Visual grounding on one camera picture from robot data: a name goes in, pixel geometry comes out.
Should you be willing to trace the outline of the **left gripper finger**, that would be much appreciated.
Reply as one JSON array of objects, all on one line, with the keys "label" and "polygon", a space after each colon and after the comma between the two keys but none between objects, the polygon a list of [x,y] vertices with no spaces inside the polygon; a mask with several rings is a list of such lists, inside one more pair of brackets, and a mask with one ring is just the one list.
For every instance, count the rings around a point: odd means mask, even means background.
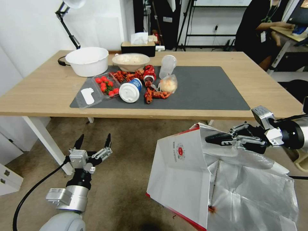
[{"label": "left gripper finger", "polygon": [[105,147],[93,154],[92,158],[94,158],[95,160],[105,161],[107,158],[110,157],[112,153],[113,151],[111,149],[111,134],[109,133],[106,138]]},{"label": "left gripper finger", "polygon": [[82,143],[84,140],[84,134],[82,134],[79,139],[75,142],[73,148],[69,149],[69,153],[71,154],[74,150],[80,150]]}]

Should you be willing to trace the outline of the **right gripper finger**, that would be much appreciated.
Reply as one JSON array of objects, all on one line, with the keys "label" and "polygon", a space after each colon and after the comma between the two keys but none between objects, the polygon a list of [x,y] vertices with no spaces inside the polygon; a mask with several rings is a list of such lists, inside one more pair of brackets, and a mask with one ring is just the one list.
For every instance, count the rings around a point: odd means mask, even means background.
[{"label": "right gripper finger", "polygon": [[245,145],[249,144],[249,146],[252,144],[254,146],[258,147],[264,147],[265,142],[262,141],[260,138],[257,137],[208,137],[207,143],[220,145],[220,146],[234,146],[236,148],[244,148]]},{"label": "right gripper finger", "polygon": [[205,141],[232,141],[233,138],[236,138],[239,135],[250,135],[248,131],[249,126],[250,124],[248,123],[234,126],[228,133],[218,130],[210,130],[205,135]]}]

